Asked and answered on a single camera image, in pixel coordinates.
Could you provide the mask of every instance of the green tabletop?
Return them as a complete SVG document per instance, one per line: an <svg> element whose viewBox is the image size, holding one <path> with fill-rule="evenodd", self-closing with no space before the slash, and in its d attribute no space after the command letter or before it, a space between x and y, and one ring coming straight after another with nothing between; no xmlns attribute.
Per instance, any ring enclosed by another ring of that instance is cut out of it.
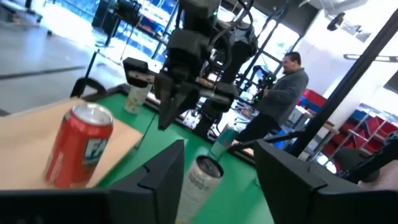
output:
<svg viewBox="0 0 398 224"><path fill-rule="evenodd" d="M211 147L208 142L176 124L170 125L165 131L159 131L158 116L154 112L143 107L138 115L131 115L123 108L125 100L124 95L115 94L97 103L109 108L118 120L141 133L147 131L147 134L139 149L131 151L99 183L99 187L107 187L129 174L177 139L185 140L185 170L198 155L207 154ZM264 195L261 189L254 185L254 168L229 154L221 158L220 164L224 169L223 180L195 217L194 224L273 223Z"/></svg>

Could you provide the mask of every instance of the dark pants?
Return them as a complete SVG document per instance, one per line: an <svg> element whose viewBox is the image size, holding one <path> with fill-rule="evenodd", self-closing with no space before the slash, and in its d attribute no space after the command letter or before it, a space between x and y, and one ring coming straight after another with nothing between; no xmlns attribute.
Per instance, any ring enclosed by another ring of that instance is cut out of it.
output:
<svg viewBox="0 0 398 224"><path fill-rule="evenodd" d="M278 128L279 125L270 116L258 114L250 121L246 128L236 136L235 140L239 142L247 142L262 139L272 130Z"/></svg>

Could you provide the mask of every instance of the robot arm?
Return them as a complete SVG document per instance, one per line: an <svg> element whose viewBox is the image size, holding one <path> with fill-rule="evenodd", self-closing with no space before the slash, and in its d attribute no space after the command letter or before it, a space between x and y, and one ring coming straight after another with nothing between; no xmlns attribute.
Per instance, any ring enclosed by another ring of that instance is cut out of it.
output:
<svg viewBox="0 0 398 224"><path fill-rule="evenodd" d="M158 128L165 130L174 119L186 110L196 107L200 97L210 98L229 109L238 92L229 83L217 83L207 86L199 82L203 65L208 62L214 66L215 48L230 47L226 36L242 20L234 21L227 29L219 30L216 26L217 12L221 0L181 0L177 14L177 26L183 21L183 29L175 29L167 44L167 58L159 73L151 73L147 63L128 58L124 61L127 82L148 83L153 80L155 96L160 100ZM130 71L139 71L154 78L137 79L129 77Z"/></svg>

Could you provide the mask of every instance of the floor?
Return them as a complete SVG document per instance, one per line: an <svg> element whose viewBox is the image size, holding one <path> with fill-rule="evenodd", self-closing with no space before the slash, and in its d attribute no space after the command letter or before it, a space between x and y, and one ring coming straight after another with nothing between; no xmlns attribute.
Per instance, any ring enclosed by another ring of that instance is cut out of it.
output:
<svg viewBox="0 0 398 224"><path fill-rule="evenodd" d="M44 16L44 27L0 25L0 108L10 113L68 98L96 50L87 22L79 21L79 17L61 7L49 5L45 9L49 16ZM72 20L56 24L54 14L65 14L60 17ZM47 36L47 28L55 35ZM113 62L97 57L95 64L101 66L95 66L90 75L105 87L125 82L123 68ZM29 73L39 75L10 78Z"/></svg>

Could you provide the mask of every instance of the red soda can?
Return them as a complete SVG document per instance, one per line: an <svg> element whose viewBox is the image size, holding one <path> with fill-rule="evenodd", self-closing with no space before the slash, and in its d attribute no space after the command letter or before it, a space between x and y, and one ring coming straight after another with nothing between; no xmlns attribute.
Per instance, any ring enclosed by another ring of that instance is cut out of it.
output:
<svg viewBox="0 0 398 224"><path fill-rule="evenodd" d="M45 180L58 189L85 187L112 130L113 116L106 108L94 103L74 106L61 122Z"/></svg>

